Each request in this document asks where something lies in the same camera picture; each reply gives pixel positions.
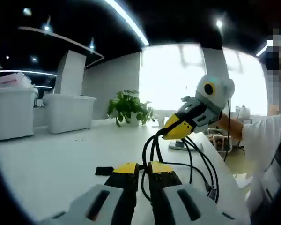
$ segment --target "window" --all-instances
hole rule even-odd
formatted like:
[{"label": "window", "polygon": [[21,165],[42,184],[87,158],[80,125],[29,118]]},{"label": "window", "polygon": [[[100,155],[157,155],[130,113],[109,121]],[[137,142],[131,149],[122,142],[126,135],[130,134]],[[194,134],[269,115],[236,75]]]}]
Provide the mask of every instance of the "window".
[{"label": "window", "polygon": [[264,73],[258,59],[248,54],[223,48],[229,77],[235,91],[231,111],[246,106],[252,115],[267,115],[267,91]]},{"label": "window", "polygon": [[159,110],[177,110],[181,98],[194,96],[206,74],[200,45],[161,45],[142,50],[140,100]]}]

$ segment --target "white table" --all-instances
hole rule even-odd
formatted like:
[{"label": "white table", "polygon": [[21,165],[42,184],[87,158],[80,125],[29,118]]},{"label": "white table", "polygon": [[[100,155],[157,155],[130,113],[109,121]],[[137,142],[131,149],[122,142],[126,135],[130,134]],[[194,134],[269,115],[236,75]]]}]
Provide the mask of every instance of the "white table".
[{"label": "white table", "polygon": [[[0,168],[16,200],[33,220],[38,221],[68,210],[73,199],[95,184],[104,184],[107,177],[94,175],[97,166],[117,167],[126,162],[141,165],[144,143],[156,131],[157,128],[149,125],[117,127],[112,123],[59,135],[36,132],[31,138],[1,142]],[[220,155],[203,133],[192,134],[190,137],[196,143],[202,143],[204,153],[217,170],[220,185],[218,210],[248,222],[244,196]],[[162,138],[159,143],[164,161],[189,164],[186,151],[168,149],[169,141]],[[208,170],[199,154],[193,153],[192,158],[193,165],[205,174],[210,183]],[[189,167],[173,167],[181,181],[187,183]],[[140,183],[132,224],[154,224],[151,205],[143,196]],[[195,170],[192,183],[195,188],[206,193],[203,180]],[[149,193],[147,177],[145,189]]]}]

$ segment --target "white pillar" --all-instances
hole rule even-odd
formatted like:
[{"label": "white pillar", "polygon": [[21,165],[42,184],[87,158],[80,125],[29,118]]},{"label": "white pillar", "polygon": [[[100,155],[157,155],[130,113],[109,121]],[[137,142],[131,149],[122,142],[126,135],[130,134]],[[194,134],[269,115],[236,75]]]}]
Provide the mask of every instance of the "white pillar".
[{"label": "white pillar", "polygon": [[207,75],[228,78],[228,69],[222,49],[202,48]]},{"label": "white pillar", "polygon": [[61,58],[55,82],[55,93],[81,95],[85,60],[85,55],[73,51],[68,51]]}]

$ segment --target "white sleeve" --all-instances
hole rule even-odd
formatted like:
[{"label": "white sleeve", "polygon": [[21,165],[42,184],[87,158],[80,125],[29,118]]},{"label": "white sleeve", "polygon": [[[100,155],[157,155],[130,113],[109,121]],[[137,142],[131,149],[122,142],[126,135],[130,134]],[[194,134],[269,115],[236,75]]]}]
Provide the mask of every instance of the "white sleeve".
[{"label": "white sleeve", "polygon": [[272,160],[280,142],[281,114],[253,124],[244,124],[242,138],[246,157],[263,169]]}]

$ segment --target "black ceiling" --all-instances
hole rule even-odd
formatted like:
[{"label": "black ceiling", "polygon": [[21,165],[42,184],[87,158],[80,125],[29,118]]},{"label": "black ceiling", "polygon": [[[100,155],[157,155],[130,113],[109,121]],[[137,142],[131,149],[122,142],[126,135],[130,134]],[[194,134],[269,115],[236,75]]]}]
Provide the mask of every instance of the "black ceiling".
[{"label": "black ceiling", "polygon": [[[95,50],[105,57],[104,60],[138,52],[144,46],[124,19],[104,0],[13,2],[0,2],[0,65],[3,69],[55,73],[60,58],[68,50],[86,55],[86,64],[98,59],[89,51],[56,37],[17,29],[19,26],[41,29],[49,16],[50,26],[56,34],[86,46],[94,38]],[[116,2],[140,27],[149,45],[195,41],[218,47],[223,43],[256,54],[269,29],[262,7],[252,0]],[[25,7],[31,9],[31,16],[23,15]],[[217,18],[224,23],[222,34],[214,25]],[[31,56],[36,56],[38,62],[33,63]],[[48,78],[38,78],[35,83],[43,85],[44,79]]]}]

